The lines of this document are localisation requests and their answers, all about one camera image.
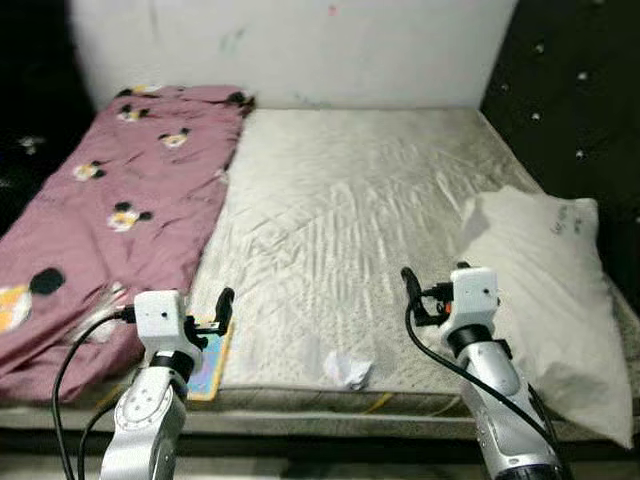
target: black tufted wall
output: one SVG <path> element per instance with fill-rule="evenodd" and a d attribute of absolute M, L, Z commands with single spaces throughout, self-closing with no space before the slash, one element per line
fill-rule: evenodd
<path fill-rule="evenodd" d="M 65 7 L 64 0 L 3 0 L 0 8 L 0 235 L 93 117 Z"/>
<path fill-rule="evenodd" d="M 482 111 L 547 193 L 598 200 L 605 270 L 640 312 L 640 2 L 520 0 Z"/>

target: floor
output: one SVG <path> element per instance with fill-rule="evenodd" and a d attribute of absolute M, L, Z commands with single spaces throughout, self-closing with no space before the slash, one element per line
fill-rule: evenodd
<path fill-rule="evenodd" d="M 100 459 L 87 461 L 87 480 L 97 480 Z M 637 480 L 640 466 L 632 462 L 581 462 L 574 465 L 576 480 Z M 0 479 L 64 480 L 58 457 L 0 455 Z M 394 465 L 289 463 L 263 458 L 179 458 L 176 480 L 376 479 L 376 480 L 486 480 L 479 465 Z"/>

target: cartoon print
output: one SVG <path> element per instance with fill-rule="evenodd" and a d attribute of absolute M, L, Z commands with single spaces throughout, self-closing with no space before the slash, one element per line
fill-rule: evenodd
<path fill-rule="evenodd" d="M 242 108 L 242 116 L 246 117 L 256 107 L 256 99 L 252 95 L 243 92 L 234 92 L 224 101 L 226 104 L 235 104 Z"/>
<path fill-rule="evenodd" d="M 27 135 L 18 140 L 18 143 L 24 148 L 27 155 L 34 155 L 38 151 L 38 145 L 42 145 L 45 142 L 44 137 L 36 137 L 33 135 Z"/>
<path fill-rule="evenodd" d="M 97 160 L 84 165 L 78 165 L 73 169 L 73 176 L 76 177 L 76 180 L 79 182 L 86 182 L 90 178 L 104 177 L 106 173 L 104 170 L 99 168 L 100 165 L 102 165 L 102 162 Z"/>
<path fill-rule="evenodd" d="M 0 333 L 13 330 L 29 318 L 33 295 L 51 295 L 64 281 L 58 269 L 47 268 L 34 275 L 28 285 L 0 288 Z"/>
<path fill-rule="evenodd" d="M 143 108 L 140 110 L 133 110 L 131 108 L 131 104 L 127 103 L 123 105 L 120 109 L 120 113 L 118 113 L 118 118 L 120 120 L 124 120 L 125 122 L 137 122 L 139 119 L 146 117 L 149 115 L 149 109 Z"/>
<path fill-rule="evenodd" d="M 125 97 L 129 95 L 134 95 L 134 94 L 136 95 L 151 94 L 151 93 L 157 92 L 161 88 L 163 88 L 162 85 L 136 85 L 135 87 L 125 88 L 120 93 L 118 93 L 116 97 Z"/>
<path fill-rule="evenodd" d="M 107 219 L 107 225 L 118 233 L 128 232 L 137 221 L 148 221 L 153 218 L 151 212 L 136 212 L 129 202 L 116 203 L 113 210 Z"/>
<path fill-rule="evenodd" d="M 187 141 L 187 135 L 189 135 L 190 131 L 191 130 L 188 128 L 183 128 L 182 130 L 180 130 L 180 133 L 176 133 L 173 135 L 163 133 L 158 137 L 158 140 L 161 140 L 167 148 L 178 148 L 180 145 Z"/>

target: white wall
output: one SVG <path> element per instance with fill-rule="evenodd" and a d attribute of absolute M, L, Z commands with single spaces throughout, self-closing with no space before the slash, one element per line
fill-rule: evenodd
<path fill-rule="evenodd" d="M 478 106 L 516 0 L 72 0 L 99 106 L 231 83 L 268 107 Z"/>

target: stain on wall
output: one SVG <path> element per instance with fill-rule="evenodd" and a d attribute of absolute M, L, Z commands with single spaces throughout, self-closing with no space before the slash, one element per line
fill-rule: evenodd
<path fill-rule="evenodd" d="M 322 100 L 312 100 L 306 95 L 293 92 L 293 99 L 296 103 L 308 108 L 331 108 L 331 103 Z"/>
<path fill-rule="evenodd" d="M 220 43 L 218 44 L 218 50 L 220 53 L 229 55 L 235 54 L 238 50 L 238 45 L 246 33 L 247 27 L 241 27 L 220 37 Z"/>

